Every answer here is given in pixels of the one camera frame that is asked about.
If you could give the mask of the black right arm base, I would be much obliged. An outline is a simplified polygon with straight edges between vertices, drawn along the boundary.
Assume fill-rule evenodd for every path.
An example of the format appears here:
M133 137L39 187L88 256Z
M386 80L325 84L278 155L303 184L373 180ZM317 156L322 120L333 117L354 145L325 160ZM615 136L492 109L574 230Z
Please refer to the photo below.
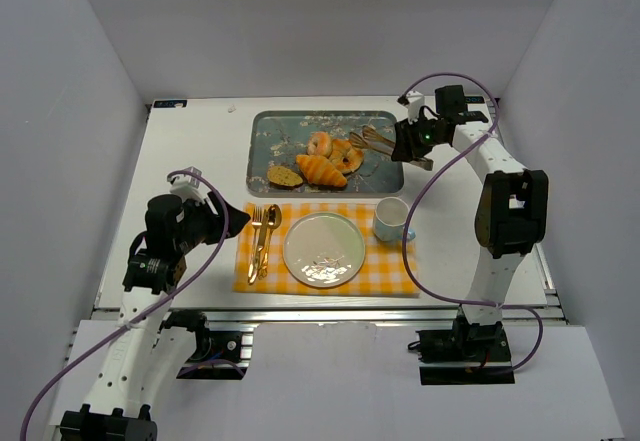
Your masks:
M515 382L503 323L469 323L459 313L449 329L427 329L407 346L418 355L423 386L507 385Z

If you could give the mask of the blue corner label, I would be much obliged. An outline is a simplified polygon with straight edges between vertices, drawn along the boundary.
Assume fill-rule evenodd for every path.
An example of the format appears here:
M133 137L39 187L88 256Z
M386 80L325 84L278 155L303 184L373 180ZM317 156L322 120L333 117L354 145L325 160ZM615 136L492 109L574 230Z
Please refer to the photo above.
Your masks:
M483 96L465 96L465 102L467 104L485 104L486 103Z
M175 109L175 108L184 108L186 106L187 106L186 99L155 100L153 103L154 109Z

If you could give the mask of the silver metal tongs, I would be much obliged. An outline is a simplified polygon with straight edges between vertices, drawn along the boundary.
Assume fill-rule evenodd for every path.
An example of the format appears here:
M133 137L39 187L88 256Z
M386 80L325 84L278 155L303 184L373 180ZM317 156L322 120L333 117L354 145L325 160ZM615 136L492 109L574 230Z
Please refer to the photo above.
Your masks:
M395 148L394 141L382 136L371 126L364 126L360 132L351 131L348 140L355 148L375 151L387 158L391 158ZM425 171L433 170L433 161L427 158L417 158L412 161L406 161L406 164L419 167Z

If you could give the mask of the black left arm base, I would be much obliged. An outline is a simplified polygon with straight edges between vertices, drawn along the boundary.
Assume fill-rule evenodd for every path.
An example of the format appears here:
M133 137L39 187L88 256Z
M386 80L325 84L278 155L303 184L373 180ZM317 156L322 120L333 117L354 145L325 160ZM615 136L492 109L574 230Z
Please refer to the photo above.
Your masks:
M203 312L172 312L160 325L160 334L185 331L195 343L194 352L180 369L179 380L241 380L248 369L249 332L217 323Z

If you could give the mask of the brown bread slice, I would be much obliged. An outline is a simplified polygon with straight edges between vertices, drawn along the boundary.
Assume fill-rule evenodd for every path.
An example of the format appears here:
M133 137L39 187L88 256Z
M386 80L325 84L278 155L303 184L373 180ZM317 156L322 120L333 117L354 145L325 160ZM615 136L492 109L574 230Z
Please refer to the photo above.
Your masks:
M267 179L271 184L282 188L296 188L304 183L303 178L285 166L271 166L267 170Z

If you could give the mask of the striped orange croissant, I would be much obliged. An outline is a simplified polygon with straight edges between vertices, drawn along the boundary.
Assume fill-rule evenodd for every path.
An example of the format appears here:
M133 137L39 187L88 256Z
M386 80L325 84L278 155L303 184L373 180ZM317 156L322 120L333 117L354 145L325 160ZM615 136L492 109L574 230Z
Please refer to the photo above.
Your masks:
M329 161L320 155L297 155L296 164L309 184L344 188L346 177Z

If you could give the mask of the curled orange croissant roll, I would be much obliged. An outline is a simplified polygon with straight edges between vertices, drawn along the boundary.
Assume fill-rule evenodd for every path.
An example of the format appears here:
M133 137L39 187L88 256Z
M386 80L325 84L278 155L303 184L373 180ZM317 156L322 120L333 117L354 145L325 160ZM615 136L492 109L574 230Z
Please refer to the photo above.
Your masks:
M329 161L342 174L350 174L358 170L364 160L362 150L354 147L349 140L334 139Z

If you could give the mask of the gold spoon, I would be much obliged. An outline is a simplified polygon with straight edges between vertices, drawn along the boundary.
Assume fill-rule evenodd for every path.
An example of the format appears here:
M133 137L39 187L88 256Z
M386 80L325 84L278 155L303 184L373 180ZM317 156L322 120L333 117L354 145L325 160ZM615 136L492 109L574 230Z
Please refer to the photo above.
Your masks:
M268 271L269 246L273 232L282 223L281 208L277 204L272 204L267 211L267 227L264 241L262 242L262 250L260 254L260 265L258 270L258 278L264 279Z

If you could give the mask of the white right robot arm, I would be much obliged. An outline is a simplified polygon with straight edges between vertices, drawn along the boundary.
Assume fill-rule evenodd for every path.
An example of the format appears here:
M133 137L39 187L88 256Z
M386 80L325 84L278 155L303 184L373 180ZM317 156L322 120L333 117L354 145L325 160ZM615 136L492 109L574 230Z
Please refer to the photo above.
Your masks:
M495 136L495 124L469 109L460 85L435 91L435 109L417 92L401 95L407 118L395 124L394 161L416 161L440 145L452 147L482 181L474 220L480 254L474 279L459 302L465 323L495 329L512 279L546 232L549 179L517 161Z

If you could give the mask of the light blue mug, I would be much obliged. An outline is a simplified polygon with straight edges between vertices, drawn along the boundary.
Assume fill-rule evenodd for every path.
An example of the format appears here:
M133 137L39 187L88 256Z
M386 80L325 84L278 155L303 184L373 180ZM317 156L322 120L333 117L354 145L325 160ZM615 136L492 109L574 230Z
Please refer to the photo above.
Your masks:
M381 199L374 210L372 229L376 238L385 243L399 242L403 239L409 206L401 199L387 197ZM405 234L408 241L415 238L415 232L409 228Z

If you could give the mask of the white and green plate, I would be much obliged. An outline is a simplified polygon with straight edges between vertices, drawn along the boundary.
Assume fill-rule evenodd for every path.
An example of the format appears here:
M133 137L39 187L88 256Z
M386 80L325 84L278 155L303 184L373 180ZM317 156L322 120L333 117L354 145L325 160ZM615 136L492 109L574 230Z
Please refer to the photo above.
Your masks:
M364 266L366 244L359 228L330 212L303 216L287 231L282 255L289 273L314 289L339 287Z

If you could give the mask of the gold fork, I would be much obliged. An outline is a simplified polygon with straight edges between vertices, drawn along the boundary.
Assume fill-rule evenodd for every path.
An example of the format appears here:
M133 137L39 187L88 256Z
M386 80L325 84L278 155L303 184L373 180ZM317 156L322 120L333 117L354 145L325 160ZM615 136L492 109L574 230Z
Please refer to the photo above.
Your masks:
M252 246L251 246L249 265L248 265L248 273L247 273L249 284L253 284L255 281L255 274L256 274L255 256L257 252L258 237L263 224L263 216L264 216L263 208L261 206L256 205L253 209L253 214L252 214L252 227L254 229L254 233L253 233Z

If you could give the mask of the blue right corner label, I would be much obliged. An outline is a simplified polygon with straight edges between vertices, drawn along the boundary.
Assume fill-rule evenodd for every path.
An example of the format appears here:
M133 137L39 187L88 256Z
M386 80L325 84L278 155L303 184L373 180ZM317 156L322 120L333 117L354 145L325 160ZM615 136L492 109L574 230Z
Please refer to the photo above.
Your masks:
M465 102L467 104L485 104L486 103L483 96L465 96Z

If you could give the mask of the yellow checkered cloth napkin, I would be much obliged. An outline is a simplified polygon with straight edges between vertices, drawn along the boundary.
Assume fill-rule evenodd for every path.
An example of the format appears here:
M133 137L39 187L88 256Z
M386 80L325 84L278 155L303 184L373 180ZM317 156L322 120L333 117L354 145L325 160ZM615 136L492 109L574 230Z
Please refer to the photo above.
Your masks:
M238 236L236 252L236 292L256 292L287 295L335 296L415 296L418 288L408 276L400 242L385 243L374 235L372 224L375 206L366 203L303 203L283 204L282 223L271 237L268 271L264 279L248 283L247 273L254 229L247 225ZM283 242L287 231L303 216L330 212L352 221L361 231L366 244L366 259L359 273L344 285L333 289L314 289L298 282L287 270Z

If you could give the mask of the blue left corner label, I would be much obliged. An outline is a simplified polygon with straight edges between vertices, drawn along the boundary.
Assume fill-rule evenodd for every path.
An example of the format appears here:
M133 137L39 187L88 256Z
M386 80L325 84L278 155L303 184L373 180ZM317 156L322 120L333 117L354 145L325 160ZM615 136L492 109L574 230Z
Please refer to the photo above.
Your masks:
M175 108L184 108L186 106L187 106L186 99L155 100L153 103L154 109L175 109Z

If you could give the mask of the blue floral serving tray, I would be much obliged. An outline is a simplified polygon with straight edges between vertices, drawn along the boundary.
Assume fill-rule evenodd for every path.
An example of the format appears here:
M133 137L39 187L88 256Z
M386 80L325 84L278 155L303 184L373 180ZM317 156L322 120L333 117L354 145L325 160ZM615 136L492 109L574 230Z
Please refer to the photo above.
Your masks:
M264 111L256 115L246 174L248 191L258 197L382 197L400 192L404 171L399 163L376 151L366 150L362 165L346 176L345 187L314 186L307 183L286 188L271 183L267 171L282 166L294 172L296 157L307 152L311 135L325 131L334 138L346 139L369 126L391 139L395 137L396 118L387 111Z

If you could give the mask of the glazed orange bagel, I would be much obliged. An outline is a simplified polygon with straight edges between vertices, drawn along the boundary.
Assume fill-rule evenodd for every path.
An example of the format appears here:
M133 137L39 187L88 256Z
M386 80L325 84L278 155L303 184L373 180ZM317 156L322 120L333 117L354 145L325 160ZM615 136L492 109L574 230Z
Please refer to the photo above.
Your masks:
M307 143L307 154L328 158L333 151L333 139L324 131L314 132Z

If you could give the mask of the gold knife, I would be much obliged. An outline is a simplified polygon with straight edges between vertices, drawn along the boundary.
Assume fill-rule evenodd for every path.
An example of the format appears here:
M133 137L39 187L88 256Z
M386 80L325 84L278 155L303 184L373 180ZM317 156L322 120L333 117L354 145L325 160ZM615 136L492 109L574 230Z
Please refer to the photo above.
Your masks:
M263 254L261 256L260 269L258 271L259 279L264 279L267 276L268 249L269 249L269 243L271 241L272 232L275 226L275 221L276 221L276 209L275 209L275 205L272 204L268 210L268 226L266 231L265 246L263 249Z

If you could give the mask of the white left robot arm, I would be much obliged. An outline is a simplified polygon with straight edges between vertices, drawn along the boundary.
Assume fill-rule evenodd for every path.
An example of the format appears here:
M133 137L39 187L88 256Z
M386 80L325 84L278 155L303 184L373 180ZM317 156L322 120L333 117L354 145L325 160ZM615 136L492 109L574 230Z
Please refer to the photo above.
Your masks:
M64 413L64 440L154 440L153 408L183 364L202 346L205 317L168 312L186 271L186 256L201 244L237 236L248 213L214 194L163 194L147 204L145 229L134 238L123 280L117 325L97 378L77 411Z

